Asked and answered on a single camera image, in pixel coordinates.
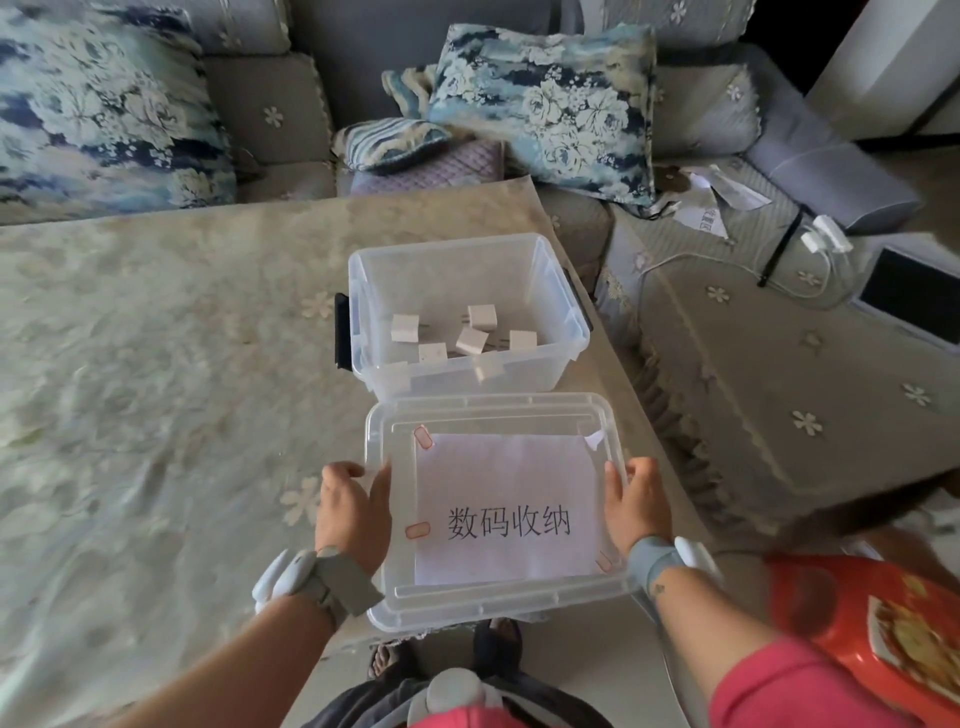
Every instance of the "paper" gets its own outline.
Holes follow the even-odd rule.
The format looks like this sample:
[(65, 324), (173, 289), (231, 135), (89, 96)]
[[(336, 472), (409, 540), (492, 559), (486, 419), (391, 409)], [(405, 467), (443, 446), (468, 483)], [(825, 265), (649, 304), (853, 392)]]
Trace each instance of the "paper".
[(689, 177), (690, 189), (680, 194), (673, 219), (688, 228), (726, 240), (729, 237), (727, 227), (720, 217), (720, 205), (713, 196), (710, 183), (700, 175), (690, 174)]
[(716, 164), (709, 167), (685, 167), (684, 171), (706, 180), (716, 193), (724, 199), (724, 202), (733, 209), (750, 211), (760, 209), (771, 203), (769, 197), (764, 197), (742, 182), (732, 180)]
[(600, 573), (602, 484), (579, 435), (430, 435), (417, 453), (420, 586)]

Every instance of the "table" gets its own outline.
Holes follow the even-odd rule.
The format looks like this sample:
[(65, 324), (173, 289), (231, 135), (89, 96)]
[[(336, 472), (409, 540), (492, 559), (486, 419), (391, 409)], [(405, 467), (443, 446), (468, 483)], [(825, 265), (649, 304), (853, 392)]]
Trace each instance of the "table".
[[(529, 179), (0, 229), (0, 723), (140, 699), (234, 635), (265, 566), (311, 543), (319, 470), (362, 459), (374, 404), (333, 365), (350, 253), (521, 231), (572, 274)], [(706, 540), (586, 308), (560, 389), (611, 403), (625, 449), (661, 457), (678, 533)], [(329, 649), (380, 637), (358, 619)]]

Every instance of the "red shirt sleeve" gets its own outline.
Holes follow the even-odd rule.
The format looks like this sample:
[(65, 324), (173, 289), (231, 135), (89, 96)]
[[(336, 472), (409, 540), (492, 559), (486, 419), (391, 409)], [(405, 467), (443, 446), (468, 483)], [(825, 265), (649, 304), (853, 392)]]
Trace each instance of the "red shirt sleeve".
[(802, 640), (784, 638), (741, 661), (710, 703), (715, 728), (917, 728)]

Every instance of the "dark pants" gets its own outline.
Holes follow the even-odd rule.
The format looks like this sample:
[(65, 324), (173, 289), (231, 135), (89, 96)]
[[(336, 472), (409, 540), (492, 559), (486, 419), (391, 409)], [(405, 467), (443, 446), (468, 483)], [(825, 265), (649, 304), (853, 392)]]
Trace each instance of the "dark pants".
[[(579, 698), (557, 690), (519, 670), (496, 674), (484, 679), (499, 691), (524, 697), (564, 720), (571, 728), (612, 728), (610, 723)], [(396, 663), (374, 680), (350, 688), (337, 696), (303, 728), (370, 728), (397, 706), (402, 705), (430, 684), (410, 663)], [(510, 698), (504, 706), (514, 717), (529, 726), (542, 724), (528, 716)]]

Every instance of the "blue floral pillow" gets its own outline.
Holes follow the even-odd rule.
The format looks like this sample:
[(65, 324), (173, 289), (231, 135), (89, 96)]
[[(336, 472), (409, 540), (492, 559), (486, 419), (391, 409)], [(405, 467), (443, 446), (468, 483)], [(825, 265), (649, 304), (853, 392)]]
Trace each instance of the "blue floral pillow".
[(525, 36), (451, 25), (427, 119), (502, 139), (541, 182), (646, 206), (655, 65), (649, 26)]
[(0, 8), (0, 225), (235, 196), (183, 11)]

